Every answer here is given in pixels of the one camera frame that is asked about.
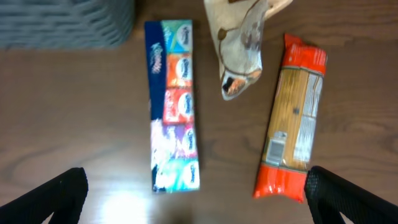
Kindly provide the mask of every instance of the wooden table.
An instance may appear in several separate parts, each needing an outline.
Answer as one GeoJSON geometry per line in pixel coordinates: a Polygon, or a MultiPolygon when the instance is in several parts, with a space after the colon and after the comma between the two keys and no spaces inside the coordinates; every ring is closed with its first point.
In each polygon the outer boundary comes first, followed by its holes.
{"type": "Polygon", "coordinates": [[[295,0],[265,24],[261,79],[223,101],[203,1],[139,1],[116,50],[0,53],[0,205],[71,167],[90,191],[81,223],[311,223],[308,206],[252,199],[282,34],[329,56],[312,165],[398,204],[398,1],[295,0]],[[201,190],[153,195],[143,23],[195,21],[201,190]]]}

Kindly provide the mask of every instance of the product label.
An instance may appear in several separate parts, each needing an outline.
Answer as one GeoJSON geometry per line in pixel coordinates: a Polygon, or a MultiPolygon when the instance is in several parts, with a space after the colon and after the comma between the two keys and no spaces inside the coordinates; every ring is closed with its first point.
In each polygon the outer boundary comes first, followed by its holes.
{"type": "Polygon", "coordinates": [[[167,87],[192,86],[192,58],[190,54],[167,56],[167,87]]]}
{"type": "Polygon", "coordinates": [[[150,119],[162,119],[166,91],[166,50],[162,26],[159,22],[145,23],[145,45],[151,102],[150,119]]]}
{"type": "Polygon", "coordinates": [[[162,156],[165,159],[186,159],[198,156],[192,124],[166,125],[161,121],[153,121],[151,133],[152,155],[165,155],[162,156]]]}
{"type": "Polygon", "coordinates": [[[200,186],[197,159],[171,159],[152,170],[155,192],[197,190],[200,186]]]}
{"type": "Polygon", "coordinates": [[[192,51],[192,21],[162,21],[167,53],[192,51]]]}
{"type": "Polygon", "coordinates": [[[190,90],[166,90],[163,122],[169,124],[193,122],[193,98],[190,90]]]}
{"type": "Polygon", "coordinates": [[[310,161],[322,83],[322,76],[309,74],[303,114],[293,154],[293,158],[298,161],[310,161]]]}

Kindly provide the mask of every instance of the spaghetti package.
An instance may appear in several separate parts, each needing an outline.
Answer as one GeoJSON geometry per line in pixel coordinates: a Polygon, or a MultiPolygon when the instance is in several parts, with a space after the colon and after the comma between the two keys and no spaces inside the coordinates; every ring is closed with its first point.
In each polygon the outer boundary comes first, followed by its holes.
{"type": "Polygon", "coordinates": [[[145,23],[152,190],[200,187],[192,93],[192,21],[145,23]]]}
{"type": "Polygon", "coordinates": [[[254,197],[303,202],[326,53],[291,35],[285,35],[285,48],[254,197]]]}

